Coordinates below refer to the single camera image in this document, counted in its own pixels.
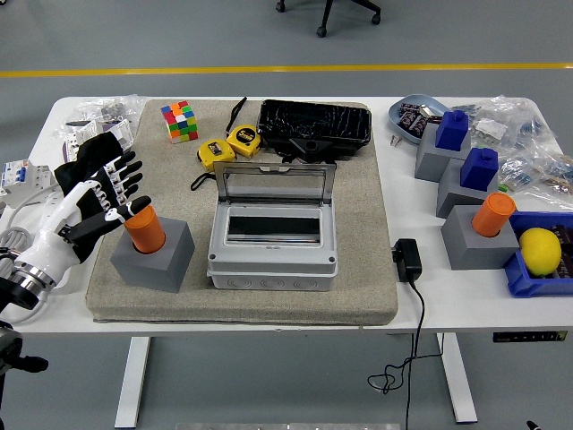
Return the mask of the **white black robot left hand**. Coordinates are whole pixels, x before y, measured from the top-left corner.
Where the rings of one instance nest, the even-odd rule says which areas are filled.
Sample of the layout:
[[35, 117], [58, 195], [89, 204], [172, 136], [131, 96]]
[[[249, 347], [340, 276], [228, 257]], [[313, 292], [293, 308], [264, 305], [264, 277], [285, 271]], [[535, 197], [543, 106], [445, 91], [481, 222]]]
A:
[[138, 190], [141, 167], [129, 150], [84, 174], [39, 227], [32, 246], [15, 259], [13, 273], [36, 279], [43, 288], [58, 284], [90, 256], [100, 237], [150, 205], [147, 195], [129, 199]]

